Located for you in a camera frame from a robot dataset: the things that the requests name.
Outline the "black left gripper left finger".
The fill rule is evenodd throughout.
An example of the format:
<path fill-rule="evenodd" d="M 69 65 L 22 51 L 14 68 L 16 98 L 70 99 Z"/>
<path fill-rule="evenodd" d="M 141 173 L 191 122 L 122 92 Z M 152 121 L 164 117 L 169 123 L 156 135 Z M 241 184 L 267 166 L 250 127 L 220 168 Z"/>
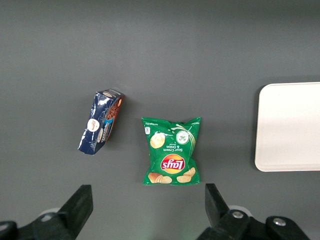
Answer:
<path fill-rule="evenodd" d="M 31 223 L 0 223 L 2 240 L 75 240 L 93 211 L 91 185 L 81 185 L 59 209 L 49 209 Z"/>

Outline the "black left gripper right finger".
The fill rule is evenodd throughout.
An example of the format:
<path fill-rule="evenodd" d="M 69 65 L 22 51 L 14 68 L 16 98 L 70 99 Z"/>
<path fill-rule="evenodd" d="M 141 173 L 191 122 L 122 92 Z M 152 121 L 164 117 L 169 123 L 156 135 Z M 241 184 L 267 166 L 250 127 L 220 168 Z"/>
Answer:
<path fill-rule="evenodd" d="M 199 240 L 308 240 L 291 219 L 269 216 L 264 223 L 226 204 L 214 183 L 205 185 L 205 210 L 210 222 Z"/>

